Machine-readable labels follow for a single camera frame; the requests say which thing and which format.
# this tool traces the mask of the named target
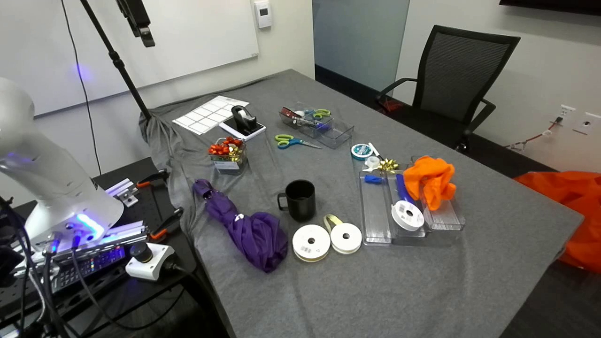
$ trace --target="black mug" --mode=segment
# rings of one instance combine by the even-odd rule
[[[315,187],[307,181],[294,181],[285,187],[283,194],[277,194],[277,209],[289,211],[289,217],[296,222],[307,222],[315,215]]]

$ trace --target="gray tablecloth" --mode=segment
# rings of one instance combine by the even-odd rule
[[[223,136],[219,128],[198,138],[170,125],[214,97],[153,110],[165,127],[153,121],[148,143],[157,170],[170,172],[170,200],[185,209],[183,232],[193,237],[236,337],[499,337],[580,222],[561,205],[294,72],[221,95],[249,102],[266,125],[247,143],[249,168],[242,175],[212,172],[206,147]],[[291,132],[279,123],[281,108],[332,110],[334,119],[354,127],[354,136],[336,151],[277,151],[272,136]],[[460,239],[448,247],[364,247],[349,258],[330,252],[317,266],[291,254],[262,275],[191,198],[191,185],[208,179],[242,213],[272,213],[292,235],[298,224],[276,209],[276,192],[307,179],[317,190],[313,224],[332,213],[362,226],[356,164],[349,157],[354,142],[371,142],[399,162],[430,155],[454,164],[454,202],[467,222]]]

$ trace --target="blue light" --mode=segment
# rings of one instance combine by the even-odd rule
[[[93,237],[99,237],[99,235],[105,234],[105,230],[103,230],[97,222],[93,222],[91,219],[88,219],[86,215],[76,215],[75,219],[80,222],[82,228],[86,228],[88,232],[91,232]]]
[[[73,65],[73,72],[76,78],[80,78],[82,82],[91,82],[91,72],[90,68],[86,68],[84,65]]]

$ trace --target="black office chair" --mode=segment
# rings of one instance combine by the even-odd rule
[[[520,38],[433,27],[418,63],[416,80],[398,80],[375,97],[375,106],[394,121],[460,153],[469,134],[495,110],[484,95],[501,74]],[[386,95],[416,82],[413,106],[390,112]]]

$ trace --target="orange cloth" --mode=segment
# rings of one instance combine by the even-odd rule
[[[565,245],[561,262],[601,273],[601,175],[599,174],[525,174],[520,185],[580,213],[584,222]]]
[[[454,168],[441,159],[422,157],[405,170],[405,189],[416,202],[422,200],[430,211],[437,211],[443,200],[452,200],[456,187],[450,183]]]

